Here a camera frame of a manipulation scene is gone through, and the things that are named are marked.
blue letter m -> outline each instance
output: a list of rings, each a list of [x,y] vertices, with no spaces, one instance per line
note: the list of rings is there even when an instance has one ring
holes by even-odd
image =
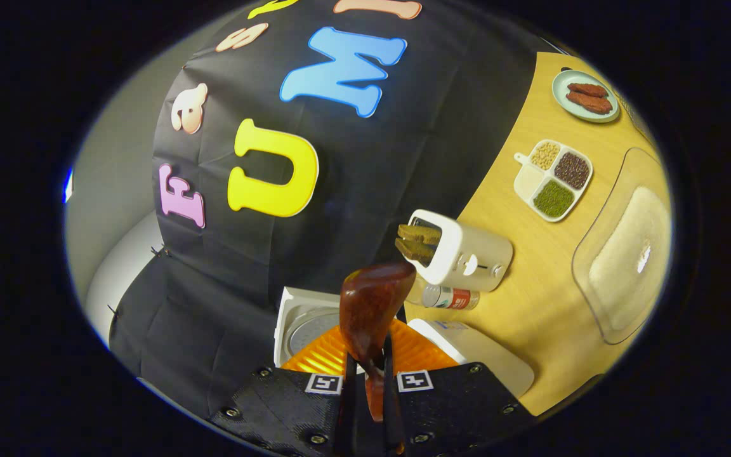
[[[388,73],[360,56],[368,55],[383,65],[393,65],[400,61],[407,46],[402,38],[389,40],[323,27],[310,38],[310,48],[331,58],[331,62],[288,73],[281,84],[281,100],[289,102],[298,95],[317,96],[351,105],[357,108],[358,116],[369,117],[377,110],[382,89],[373,84],[361,89],[342,83],[384,80]]]

black cloth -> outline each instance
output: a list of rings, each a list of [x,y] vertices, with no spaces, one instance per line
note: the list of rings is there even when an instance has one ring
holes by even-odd
[[[377,11],[334,14],[334,3],[311,0],[248,20],[255,6],[195,52],[165,97],[151,176],[157,220],[172,257],[155,260],[136,280],[142,284],[126,293],[119,305],[124,315],[110,339],[111,350],[136,373],[203,416],[214,413],[208,376],[213,368],[241,377],[258,364],[272,364],[273,322],[284,286],[339,293],[350,272],[401,259],[393,246],[397,225],[414,210],[459,216],[517,119],[536,52],[553,50],[513,21],[458,2],[425,2],[413,20]],[[261,22],[269,28],[252,43],[214,52],[231,32]],[[388,79],[349,83],[382,88],[367,119],[339,102],[279,98],[290,70],[328,61],[307,46],[325,26],[408,43],[397,64],[382,67]],[[201,128],[192,135],[177,132],[172,104],[199,83],[208,86]],[[296,216],[229,208],[232,168],[275,184],[292,174],[292,164],[281,156],[235,155],[235,133],[246,118],[256,127],[302,136],[316,149],[319,179],[311,202]],[[162,164],[172,164],[174,176],[204,196],[205,228],[162,214]],[[150,317],[154,310],[164,312],[162,318]],[[154,325],[146,324],[149,319]],[[233,347],[221,342],[229,334],[235,350],[223,349]],[[253,348],[259,343],[264,347]],[[223,385],[231,387],[229,381]]]

green plate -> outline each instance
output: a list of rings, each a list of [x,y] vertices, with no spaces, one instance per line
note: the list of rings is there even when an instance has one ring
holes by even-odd
[[[592,113],[589,110],[586,110],[586,108],[581,107],[574,102],[570,102],[569,99],[566,98],[566,95],[571,92],[571,90],[569,90],[569,84],[572,83],[598,84],[599,86],[603,86],[607,93],[609,93],[606,98],[609,99],[609,102],[611,102],[611,106],[613,108],[611,112],[605,115],[598,115],[597,113]],[[565,70],[565,72],[558,73],[557,76],[555,76],[555,80],[551,82],[551,93],[555,96],[555,100],[557,100],[563,109],[570,112],[572,115],[575,115],[580,119],[585,119],[589,122],[611,122],[613,119],[617,119],[617,116],[619,115],[619,102],[613,95],[611,89],[597,80],[594,76],[580,72],[580,70]]]

plastic bottle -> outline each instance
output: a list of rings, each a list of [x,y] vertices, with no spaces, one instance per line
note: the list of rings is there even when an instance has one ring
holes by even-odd
[[[426,308],[471,310],[478,305],[479,298],[480,293],[475,290],[434,286],[417,274],[414,287],[411,288],[405,301]]]

foam letter sticker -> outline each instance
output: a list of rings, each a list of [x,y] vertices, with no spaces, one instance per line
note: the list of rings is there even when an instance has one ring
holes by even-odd
[[[216,44],[216,52],[222,52],[230,48],[239,49],[241,46],[246,46],[255,41],[269,26],[270,24],[265,22],[257,23],[249,29],[242,27],[232,32],[232,34],[227,35],[227,38],[221,40],[220,44]]]
[[[394,2],[394,0],[340,0],[333,8],[336,13],[348,10],[382,11],[409,20],[419,15],[421,5],[418,2]]]
[[[383,96],[380,87],[363,89],[346,86],[345,82],[384,80],[385,70],[360,57],[368,55],[383,65],[400,61],[408,46],[402,38],[380,38],[368,35],[339,32],[333,27],[323,27],[310,38],[310,48],[331,58],[331,62],[318,63],[292,70],[281,84],[281,100],[289,102],[298,95],[317,96],[357,108],[360,117],[371,117]]]
[[[168,216],[172,212],[194,221],[200,229],[205,228],[205,202],[202,195],[194,192],[193,197],[185,197],[185,192],[191,188],[182,178],[172,178],[173,169],[169,164],[160,165],[160,203],[162,214]]]
[[[185,132],[194,134],[202,125],[202,104],[208,95],[208,86],[200,83],[194,89],[183,90],[174,100],[171,107],[171,125],[174,130],[185,128]]]
[[[284,0],[284,2],[279,2],[278,0],[272,0],[272,2],[267,3],[267,5],[259,6],[258,8],[250,11],[250,14],[247,15],[247,18],[254,18],[257,15],[263,14],[263,13],[269,13],[270,11],[278,11],[282,8],[287,8],[287,6],[292,6],[294,3],[297,3],[298,0]]]
[[[317,153],[310,142],[289,133],[258,128],[252,119],[245,119],[235,133],[233,149],[239,157],[255,149],[293,162],[293,177],[285,185],[252,179],[240,167],[233,168],[227,180],[227,204],[233,211],[250,208],[272,216],[290,217],[306,208],[314,193],[319,168]]]

